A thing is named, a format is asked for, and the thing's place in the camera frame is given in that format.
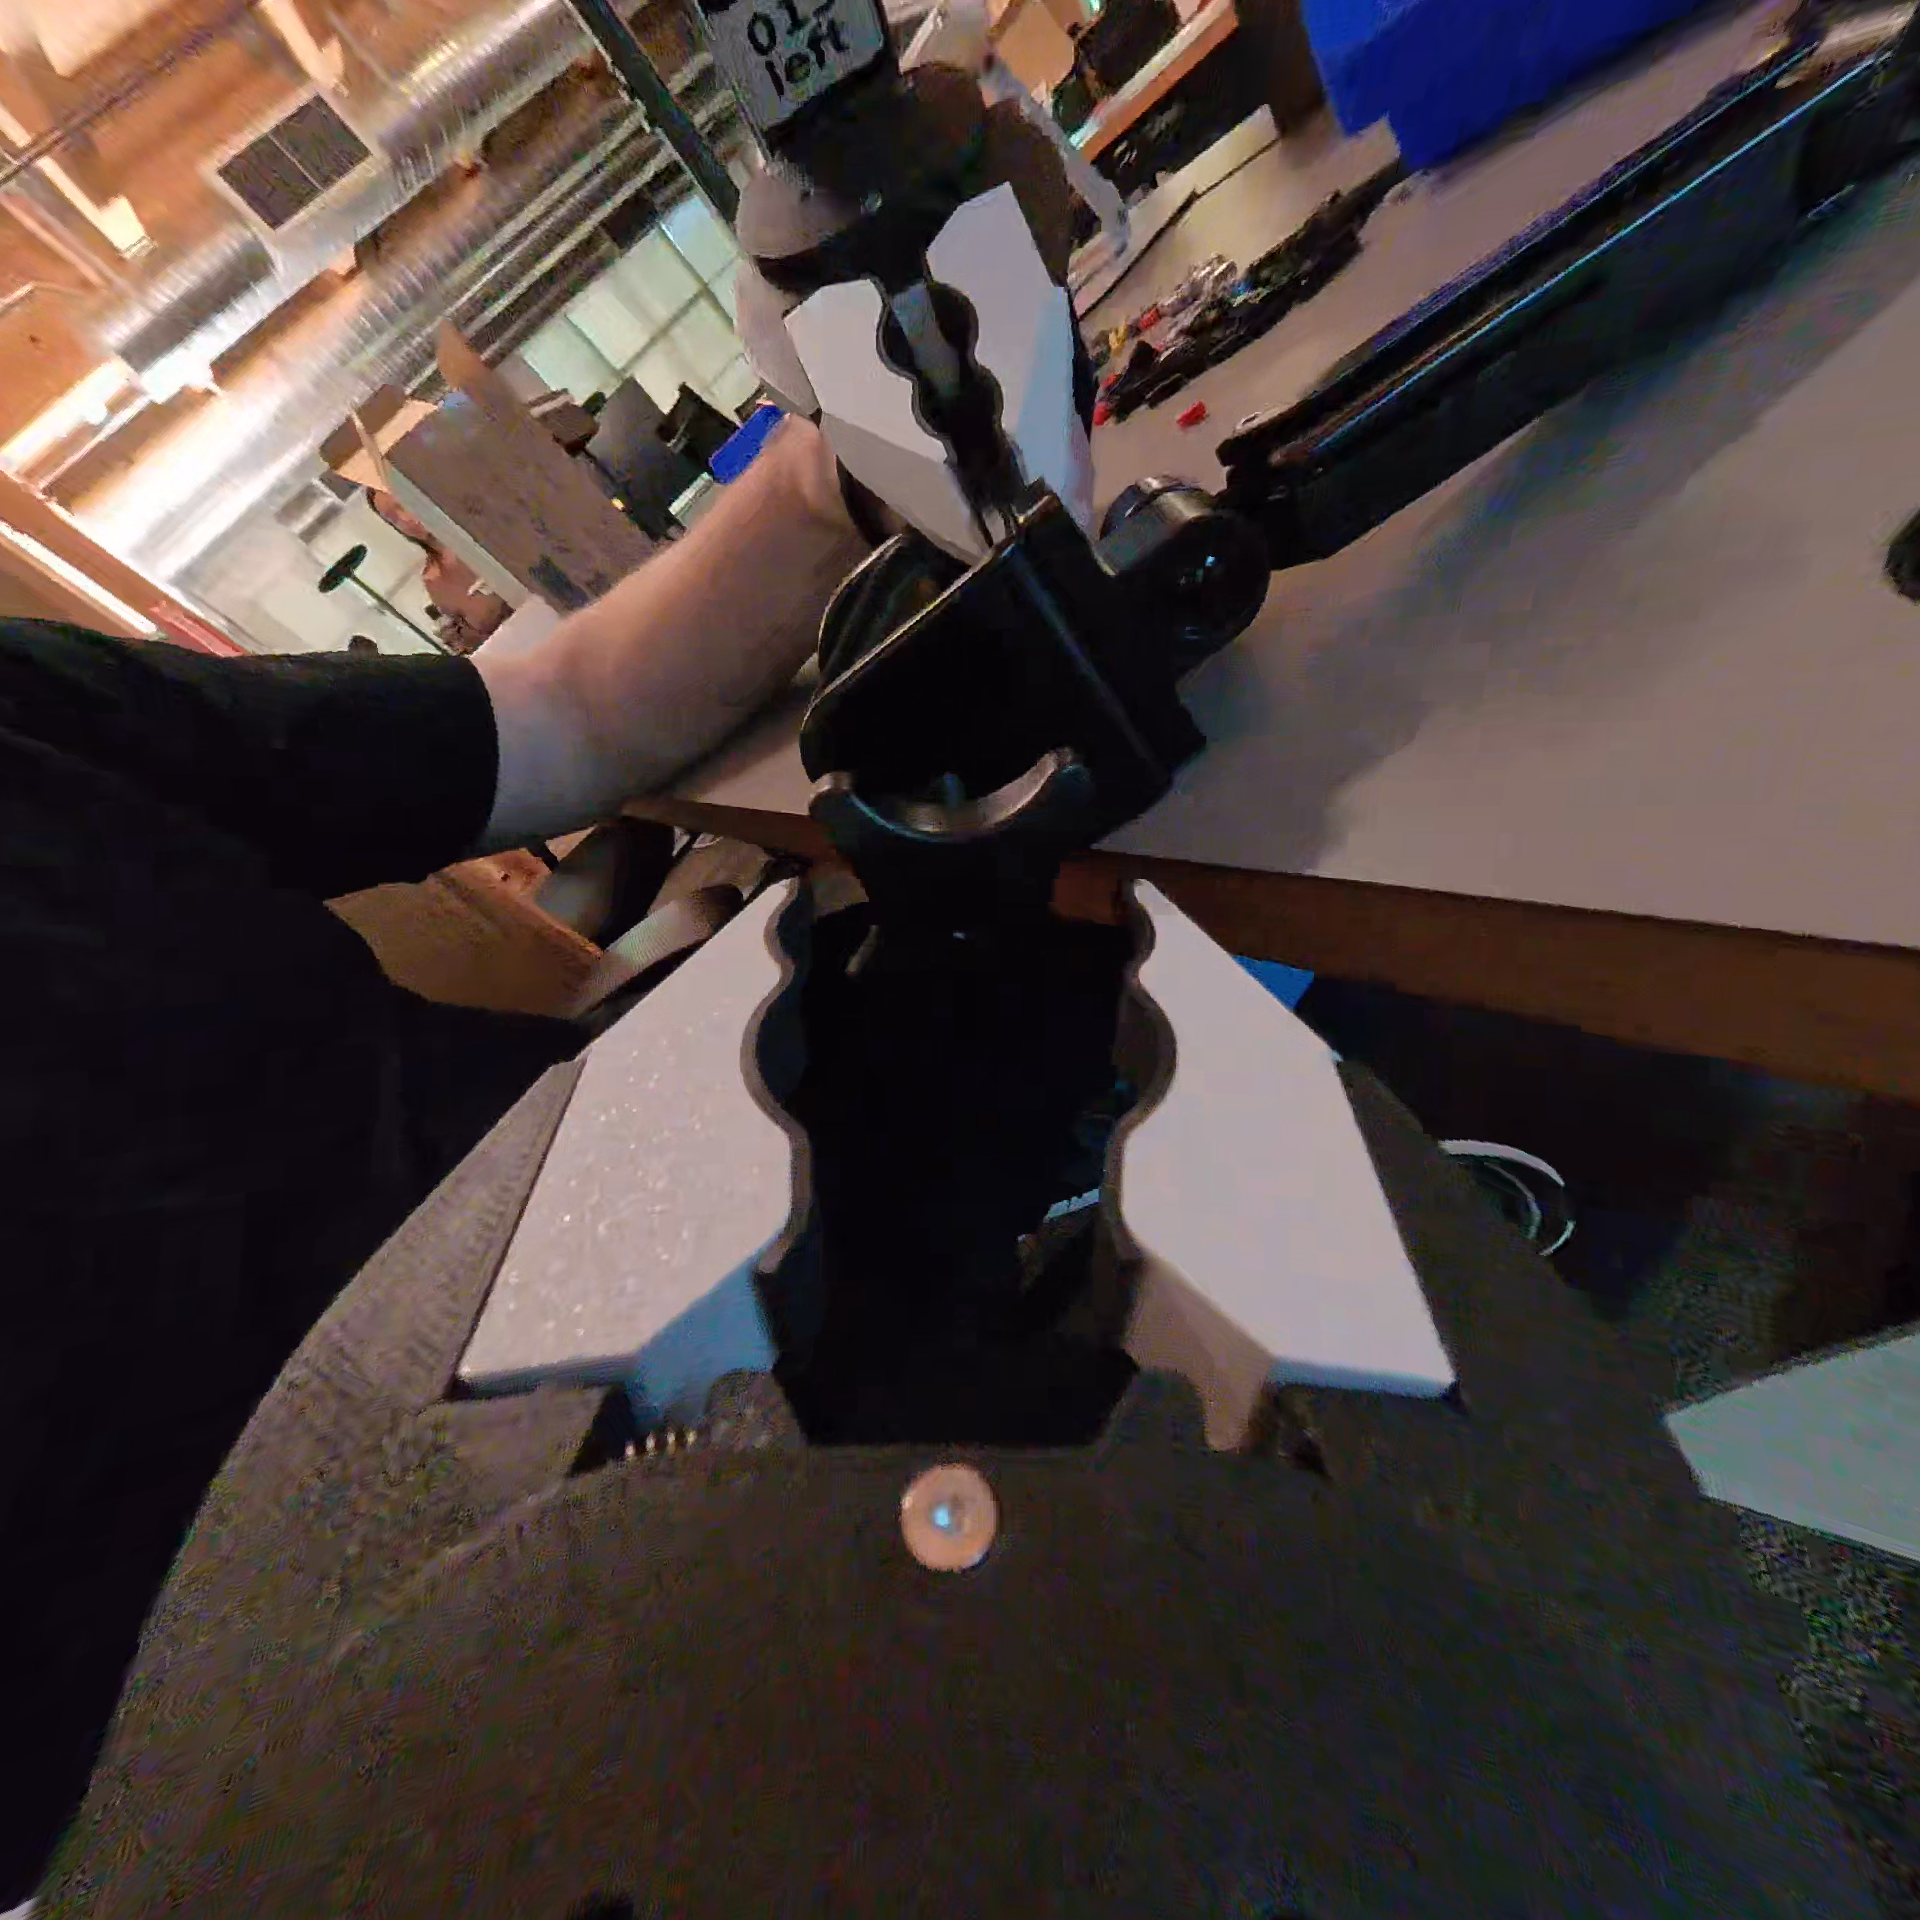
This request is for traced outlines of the pile of lego pieces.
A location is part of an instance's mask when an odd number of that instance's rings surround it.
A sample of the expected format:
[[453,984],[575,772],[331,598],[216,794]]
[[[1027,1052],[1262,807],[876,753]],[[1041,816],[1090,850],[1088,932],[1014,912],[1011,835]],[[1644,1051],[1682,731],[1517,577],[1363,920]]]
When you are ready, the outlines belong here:
[[1406,180],[1407,170],[1393,164],[1334,193],[1246,268],[1212,256],[1163,301],[1101,335],[1090,349],[1092,424],[1165,405],[1316,301],[1357,263],[1370,222]]

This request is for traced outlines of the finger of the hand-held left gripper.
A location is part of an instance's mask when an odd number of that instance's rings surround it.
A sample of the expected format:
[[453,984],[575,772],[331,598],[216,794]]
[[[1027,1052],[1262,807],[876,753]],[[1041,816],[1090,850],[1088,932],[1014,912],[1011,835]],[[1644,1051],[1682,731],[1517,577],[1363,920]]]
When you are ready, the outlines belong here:
[[998,528],[998,390],[966,288],[839,283],[781,326],[846,473],[955,561],[980,564]]
[[1092,519],[1095,475],[1075,397],[1081,338],[1066,288],[1050,277],[1022,205],[996,187],[959,205],[928,250],[935,286],[961,297],[973,372],[1023,489],[1043,487]]

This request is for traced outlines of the black desk clamp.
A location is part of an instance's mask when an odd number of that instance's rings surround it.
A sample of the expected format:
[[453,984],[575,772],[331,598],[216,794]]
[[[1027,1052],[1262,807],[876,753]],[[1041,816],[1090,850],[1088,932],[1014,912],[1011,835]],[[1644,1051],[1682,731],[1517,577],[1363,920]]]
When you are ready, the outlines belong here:
[[848,579],[799,756],[883,930],[1043,923],[1063,866],[1165,799],[1206,742],[1158,615],[1049,494],[979,564],[903,532]]

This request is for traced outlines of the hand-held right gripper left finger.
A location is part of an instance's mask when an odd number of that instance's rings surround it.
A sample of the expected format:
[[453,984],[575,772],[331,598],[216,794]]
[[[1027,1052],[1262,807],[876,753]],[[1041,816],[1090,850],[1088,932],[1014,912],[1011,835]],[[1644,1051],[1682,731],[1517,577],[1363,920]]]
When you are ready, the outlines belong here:
[[767,1284],[797,1239],[804,1147],[769,1086],[804,885],[760,894],[589,1042],[458,1361],[474,1399],[620,1390],[643,1433],[769,1375]]

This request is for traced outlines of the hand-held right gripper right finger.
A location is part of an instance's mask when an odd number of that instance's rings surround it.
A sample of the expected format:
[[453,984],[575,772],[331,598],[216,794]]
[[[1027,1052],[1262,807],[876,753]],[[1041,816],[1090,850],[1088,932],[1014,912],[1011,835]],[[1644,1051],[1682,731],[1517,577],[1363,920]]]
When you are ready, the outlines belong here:
[[1282,1390],[1445,1400],[1454,1357],[1341,1060],[1158,887],[1131,923],[1149,1074],[1108,1174],[1127,1356],[1192,1388],[1217,1453]]

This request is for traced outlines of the open cardboard box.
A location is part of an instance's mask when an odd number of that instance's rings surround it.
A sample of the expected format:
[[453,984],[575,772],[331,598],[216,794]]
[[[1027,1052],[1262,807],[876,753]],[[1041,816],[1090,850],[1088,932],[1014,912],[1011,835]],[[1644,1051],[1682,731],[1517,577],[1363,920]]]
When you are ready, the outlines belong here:
[[442,324],[444,396],[379,388],[322,444],[338,478],[397,501],[424,537],[512,609],[573,613],[657,550],[589,466],[598,421],[537,378],[494,369]]

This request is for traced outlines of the ceiling air vent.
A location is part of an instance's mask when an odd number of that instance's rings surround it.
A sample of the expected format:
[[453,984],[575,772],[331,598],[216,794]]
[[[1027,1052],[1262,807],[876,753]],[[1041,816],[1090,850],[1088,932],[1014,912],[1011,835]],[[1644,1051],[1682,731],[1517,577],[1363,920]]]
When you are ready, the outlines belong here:
[[209,171],[263,232],[282,232],[372,170],[374,150],[331,98],[309,92]]

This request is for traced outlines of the person's left forearm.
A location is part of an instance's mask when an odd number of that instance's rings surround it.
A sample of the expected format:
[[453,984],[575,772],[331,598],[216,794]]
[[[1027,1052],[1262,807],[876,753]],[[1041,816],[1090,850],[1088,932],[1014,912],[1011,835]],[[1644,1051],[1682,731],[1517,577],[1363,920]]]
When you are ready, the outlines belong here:
[[516,652],[473,663],[496,733],[496,853],[652,798],[779,699],[871,554],[826,437],[781,421],[690,537]]

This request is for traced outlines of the blue plastic bin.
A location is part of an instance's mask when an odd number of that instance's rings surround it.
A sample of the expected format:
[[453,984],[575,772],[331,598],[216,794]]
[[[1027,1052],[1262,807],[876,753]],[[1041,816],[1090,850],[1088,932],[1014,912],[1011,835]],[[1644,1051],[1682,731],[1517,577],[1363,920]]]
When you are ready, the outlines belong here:
[[1305,3],[1332,117],[1415,170],[1467,153],[1700,3]]

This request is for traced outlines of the person's shoe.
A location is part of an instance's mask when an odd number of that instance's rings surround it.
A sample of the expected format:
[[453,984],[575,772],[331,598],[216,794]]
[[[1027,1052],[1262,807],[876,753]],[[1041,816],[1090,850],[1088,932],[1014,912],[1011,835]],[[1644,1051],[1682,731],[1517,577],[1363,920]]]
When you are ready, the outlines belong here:
[[1494,1140],[1440,1140],[1438,1147],[1544,1259],[1572,1243],[1572,1191],[1544,1158]]

